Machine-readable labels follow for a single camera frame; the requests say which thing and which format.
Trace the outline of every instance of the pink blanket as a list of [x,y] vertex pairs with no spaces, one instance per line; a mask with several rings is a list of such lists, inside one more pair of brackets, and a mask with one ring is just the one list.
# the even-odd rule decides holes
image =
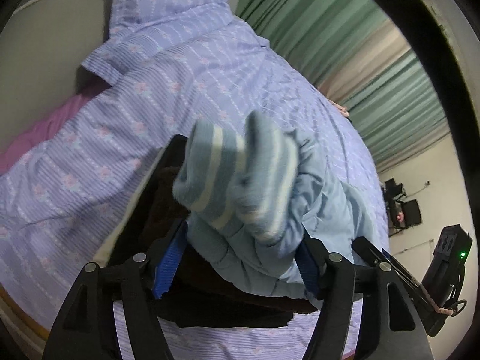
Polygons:
[[51,115],[20,134],[3,153],[0,153],[0,175],[7,172],[27,151],[45,140],[52,139],[63,124],[74,117],[80,108],[109,87],[104,80],[95,77],[79,94],[70,97]]

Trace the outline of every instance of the lavender bedspread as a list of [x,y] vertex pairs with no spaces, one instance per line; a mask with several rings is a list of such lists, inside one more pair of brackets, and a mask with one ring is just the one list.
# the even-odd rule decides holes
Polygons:
[[[245,22],[232,18],[211,31],[206,21],[183,42],[181,35],[191,32],[183,15],[170,46],[119,77],[0,177],[0,282],[46,328],[79,270],[121,220],[158,150],[172,135],[187,135],[200,116],[242,133],[246,115],[261,109],[281,128],[313,131],[327,166],[364,194],[388,248],[375,166],[351,123]],[[190,20],[198,23],[197,13]],[[167,25],[175,22],[155,26],[168,32]],[[149,40],[138,37],[137,49],[141,42]],[[133,358],[119,304],[116,313],[124,358]],[[357,304],[346,352],[355,347],[359,316]],[[294,360],[302,358],[316,318],[296,315],[278,329],[162,325],[175,359]]]

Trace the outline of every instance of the striped curtain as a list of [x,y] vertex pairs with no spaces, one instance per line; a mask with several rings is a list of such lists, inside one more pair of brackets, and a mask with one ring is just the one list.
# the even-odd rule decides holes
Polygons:
[[379,171],[448,134],[428,76],[373,0],[239,0],[237,15],[349,109]]

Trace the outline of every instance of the light blue jacket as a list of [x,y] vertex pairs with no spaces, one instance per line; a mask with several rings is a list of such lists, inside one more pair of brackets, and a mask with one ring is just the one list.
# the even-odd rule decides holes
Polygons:
[[245,139],[200,119],[185,155],[173,195],[191,211],[189,243],[244,292],[311,299],[294,260],[305,230],[351,262],[356,237],[381,247],[361,194],[310,134],[282,132],[258,111]]

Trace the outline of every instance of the green curtain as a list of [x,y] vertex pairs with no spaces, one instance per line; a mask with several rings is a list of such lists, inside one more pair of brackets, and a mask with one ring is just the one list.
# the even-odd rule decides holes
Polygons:
[[[237,15],[315,87],[389,20],[373,0],[239,0]],[[448,133],[435,90],[411,50],[342,105],[378,168],[391,168]]]
[[237,15],[314,86],[387,20],[373,0],[238,0]]
[[376,164],[446,125],[435,89],[412,50],[342,105],[349,109],[350,118]]

